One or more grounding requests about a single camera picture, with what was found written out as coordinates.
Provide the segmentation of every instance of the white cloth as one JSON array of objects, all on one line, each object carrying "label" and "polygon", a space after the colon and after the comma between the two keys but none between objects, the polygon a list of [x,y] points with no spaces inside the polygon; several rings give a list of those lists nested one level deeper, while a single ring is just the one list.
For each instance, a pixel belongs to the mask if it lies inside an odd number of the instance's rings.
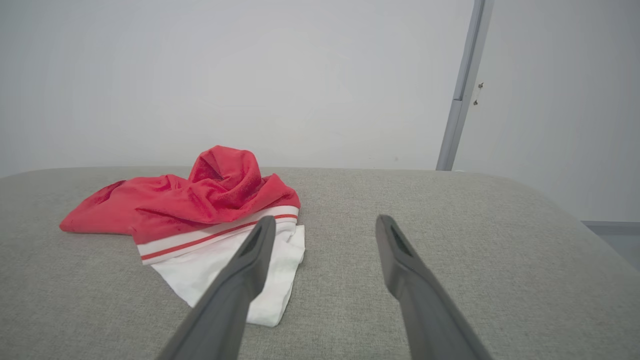
[{"label": "white cloth", "polygon": [[[208,244],[200,249],[151,266],[189,306],[194,307],[251,232]],[[305,252],[305,227],[293,222],[276,224],[269,271],[262,293],[249,306],[246,322],[274,327],[289,303],[293,279]]]}]

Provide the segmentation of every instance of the gray fabric surface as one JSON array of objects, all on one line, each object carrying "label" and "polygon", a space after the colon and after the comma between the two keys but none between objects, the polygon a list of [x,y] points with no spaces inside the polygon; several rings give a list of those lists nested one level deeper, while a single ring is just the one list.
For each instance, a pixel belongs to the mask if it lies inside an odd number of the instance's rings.
[{"label": "gray fabric surface", "polygon": [[[39,170],[0,179],[0,358],[153,358],[189,308],[128,236],[67,234],[85,197],[186,167]],[[640,273],[552,201],[459,172],[275,171],[298,191],[304,262],[279,326],[241,359],[408,359],[374,239],[392,215],[496,359],[640,357]]]}]

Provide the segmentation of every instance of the white trim with red stripe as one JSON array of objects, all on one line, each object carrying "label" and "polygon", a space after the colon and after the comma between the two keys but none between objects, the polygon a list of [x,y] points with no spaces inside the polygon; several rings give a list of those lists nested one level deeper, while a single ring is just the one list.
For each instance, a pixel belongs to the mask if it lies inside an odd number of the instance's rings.
[{"label": "white trim with red stripe", "polygon": [[223,240],[229,236],[245,231],[251,231],[255,224],[264,216],[273,216],[276,223],[298,221],[299,209],[295,206],[275,206],[249,215],[246,218],[213,225],[202,230],[177,234],[167,238],[154,240],[150,243],[138,245],[140,258],[144,265],[157,263],[158,261],[174,258],[178,255],[194,251],[208,244]]}]

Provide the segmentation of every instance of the gray baseboard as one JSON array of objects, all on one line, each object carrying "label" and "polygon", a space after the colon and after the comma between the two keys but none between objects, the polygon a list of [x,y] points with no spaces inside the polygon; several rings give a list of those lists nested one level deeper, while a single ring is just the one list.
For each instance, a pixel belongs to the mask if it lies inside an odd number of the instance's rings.
[{"label": "gray baseboard", "polygon": [[640,235],[640,222],[583,221],[597,235]]}]

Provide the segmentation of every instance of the white wall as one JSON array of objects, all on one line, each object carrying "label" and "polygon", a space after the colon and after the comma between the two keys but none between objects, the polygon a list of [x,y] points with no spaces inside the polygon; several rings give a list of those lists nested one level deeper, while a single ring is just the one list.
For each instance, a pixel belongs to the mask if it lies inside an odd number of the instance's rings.
[{"label": "white wall", "polygon": [[4,0],[0,176],[190,165],[435,168],[473,0]]},{"label": "white wall", "polygon": [[455,170],[640,221],[640,1],[496,0],[477,82]]}]

